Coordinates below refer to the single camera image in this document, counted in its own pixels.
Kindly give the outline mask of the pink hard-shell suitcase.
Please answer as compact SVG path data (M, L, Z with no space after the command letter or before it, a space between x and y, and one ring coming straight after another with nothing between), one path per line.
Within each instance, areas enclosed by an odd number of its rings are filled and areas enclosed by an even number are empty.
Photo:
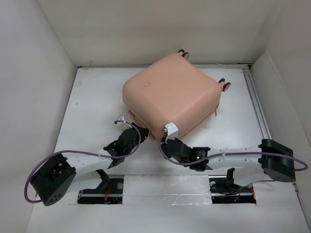
M173 123L184 137L214 113L230 83L206 75L188 61L180 49L127 80L122 100L139 126L159 139L165 125Z

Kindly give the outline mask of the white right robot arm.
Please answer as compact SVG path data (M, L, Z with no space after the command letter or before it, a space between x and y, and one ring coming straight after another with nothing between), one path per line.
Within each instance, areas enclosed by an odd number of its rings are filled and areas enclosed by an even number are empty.
M293 150L272 139L241 149L191 148L177 138L161 139L159 149L171 163L198 172L227 168L225 186L230 191L266 179L283 183L296 180Z

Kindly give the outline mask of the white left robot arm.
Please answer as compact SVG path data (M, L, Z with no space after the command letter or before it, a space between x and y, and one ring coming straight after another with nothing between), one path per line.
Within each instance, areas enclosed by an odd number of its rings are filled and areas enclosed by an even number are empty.
M42 202L51 206L60 201L65 194L83 189L104 192L109 188L110 178L105 169L110 169L124 162L125 158L136 152L149 134L147 128L135 123L128 124L117 140L103 148L102 152L67 150L56 152L43 159L32 170L24 187L24 197L29 203ZM28 197L31 185L39 200Z

